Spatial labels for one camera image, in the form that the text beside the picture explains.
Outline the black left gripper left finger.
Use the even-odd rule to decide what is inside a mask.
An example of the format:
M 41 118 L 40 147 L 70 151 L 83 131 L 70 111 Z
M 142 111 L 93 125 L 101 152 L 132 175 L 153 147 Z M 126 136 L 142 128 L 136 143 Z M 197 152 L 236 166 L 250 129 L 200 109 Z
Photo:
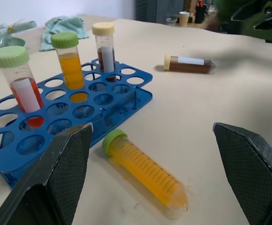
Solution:
M 54 136 L 0 207 L 0 225 L 70 225 L 83 189 L 92 123 Z

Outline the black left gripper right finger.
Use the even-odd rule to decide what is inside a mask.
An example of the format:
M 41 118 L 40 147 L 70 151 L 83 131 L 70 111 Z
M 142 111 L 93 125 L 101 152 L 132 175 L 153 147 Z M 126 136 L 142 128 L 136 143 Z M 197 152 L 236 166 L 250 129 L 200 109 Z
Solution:
M 259 134 L 216 122 L 227 180 L 249 224 L 272 225 L 272 147 Z

